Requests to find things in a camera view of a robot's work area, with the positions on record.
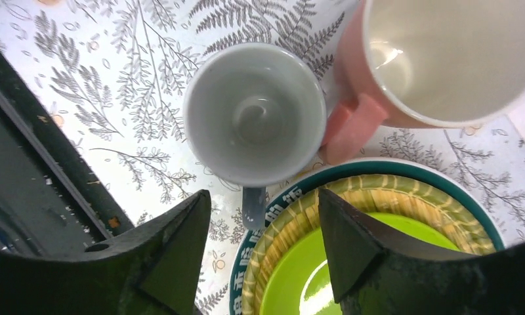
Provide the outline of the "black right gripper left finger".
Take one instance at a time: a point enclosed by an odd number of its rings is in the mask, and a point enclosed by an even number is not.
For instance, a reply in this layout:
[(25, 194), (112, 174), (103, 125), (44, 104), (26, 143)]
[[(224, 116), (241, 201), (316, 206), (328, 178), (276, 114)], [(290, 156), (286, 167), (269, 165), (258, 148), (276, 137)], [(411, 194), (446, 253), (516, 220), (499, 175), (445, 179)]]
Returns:
[(0, 314), (198, 314), (211, 220), (199, 190), (166, 213), (65, 257), (0, 250)]

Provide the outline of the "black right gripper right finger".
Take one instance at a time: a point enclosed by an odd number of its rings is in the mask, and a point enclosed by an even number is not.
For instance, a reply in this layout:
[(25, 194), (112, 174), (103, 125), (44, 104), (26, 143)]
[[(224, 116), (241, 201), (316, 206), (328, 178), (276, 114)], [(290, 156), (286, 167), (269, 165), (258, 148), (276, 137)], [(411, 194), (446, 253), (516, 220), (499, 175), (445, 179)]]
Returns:
[(330, 190), (318, 197), (343, 314), (525, 314), (525, 242), (471, 255), (409, 236)]

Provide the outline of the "lime green plate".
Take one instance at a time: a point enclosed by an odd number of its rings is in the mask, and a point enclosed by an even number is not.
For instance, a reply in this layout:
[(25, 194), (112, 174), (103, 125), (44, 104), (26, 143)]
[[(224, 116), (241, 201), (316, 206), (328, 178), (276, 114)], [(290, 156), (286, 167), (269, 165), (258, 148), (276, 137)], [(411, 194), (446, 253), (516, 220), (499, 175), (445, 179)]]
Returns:
[[(459, 251), (434, 228), (402, 215), (370, 213), (375, 219), (419, 240)], [(334, 302), (322, 233), (319, 228), (294, 243), (280, 259), (262, 294), (259, 314), (341, 314)]]

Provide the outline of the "woven bamboo tray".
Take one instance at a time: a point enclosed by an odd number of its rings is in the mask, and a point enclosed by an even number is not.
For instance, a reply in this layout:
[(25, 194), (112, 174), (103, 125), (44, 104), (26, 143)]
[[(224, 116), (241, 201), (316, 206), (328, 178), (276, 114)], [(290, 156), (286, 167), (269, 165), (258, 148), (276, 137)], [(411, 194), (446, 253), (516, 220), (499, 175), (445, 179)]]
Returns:
[[(485, 255), (495, 243), (469, 206), (454, 194), (398, 175), (358, 175), (325, 187), (355, 208), (370, 214), (390, 213), (422, 222), (453, 242), (459, 251)], [(254, 246), (234, 302), (243, 314), (259, 314), (264, 289), (280, 259), (294, 243), (320, 229), (318, 192), (310, 191), (274, 219)]]

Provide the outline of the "white plate green red rim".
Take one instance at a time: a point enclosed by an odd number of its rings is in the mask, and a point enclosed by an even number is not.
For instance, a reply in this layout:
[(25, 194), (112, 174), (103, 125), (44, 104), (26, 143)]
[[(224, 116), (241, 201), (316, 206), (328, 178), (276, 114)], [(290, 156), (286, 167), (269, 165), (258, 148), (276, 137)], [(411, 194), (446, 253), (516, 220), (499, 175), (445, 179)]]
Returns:
[(246, 232), (240, 246), (238, 247), (236, 260), (230, 276), (229, 312), (231, 314), (243, 314), (239, 311), (234, 300), (240, 296), (243, 275), (247, 268), (247, 262), (251, 257), (251, 252), (259, 241), (262, 233), (287, 206), (291, 205), (294, 201), (299, 200), (312, 190), (318, 191), (319, 187), (326, 188), (327, 183), (358, 175), (374, 174), (408, 177), (430, 184), (444, 192), (454, 194), (457, 201), (470, 207), (471, 213), (484, 226), (489, 237), (491, 237), (495, 243), (495, 251), (504, 248), (504, 243), (501, 240), (497, 229), (489, 216), (485, 213), (479, 201), (452, 178), (447, 177), (445, 174), (430, 167), (402, 159), (370, 157), (355, 159), (342, 165), (323, 167), (316, 172), (305, 175), (270, 201), (266, 210), (265, 228), (262, 230)]

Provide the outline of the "grey dotted mug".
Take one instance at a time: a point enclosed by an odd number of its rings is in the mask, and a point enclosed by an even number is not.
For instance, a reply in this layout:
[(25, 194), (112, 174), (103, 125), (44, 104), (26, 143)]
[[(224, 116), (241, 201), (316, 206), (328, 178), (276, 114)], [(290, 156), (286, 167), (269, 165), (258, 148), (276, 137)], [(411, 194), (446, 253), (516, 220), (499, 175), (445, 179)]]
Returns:
[(183, 103), (191, 151), (242, 188), (242, 222), (265, 226), (266, 188), (296, 175), (324, 138), (319, 81), (292, 52), (268, 43), (225, 48), (197, 71)]

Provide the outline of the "pink ceramic mug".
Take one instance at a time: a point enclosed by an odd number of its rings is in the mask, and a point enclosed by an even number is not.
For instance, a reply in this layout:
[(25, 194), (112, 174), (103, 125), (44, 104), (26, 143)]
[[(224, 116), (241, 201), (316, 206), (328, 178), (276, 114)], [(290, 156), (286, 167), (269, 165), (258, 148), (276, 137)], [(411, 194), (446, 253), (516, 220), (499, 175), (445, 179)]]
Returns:
[(339, 40), (339, 101), (320, 149), (337, 165), (381, 125), (462, 128), (525, 97), (525, 1), (360, 1)]

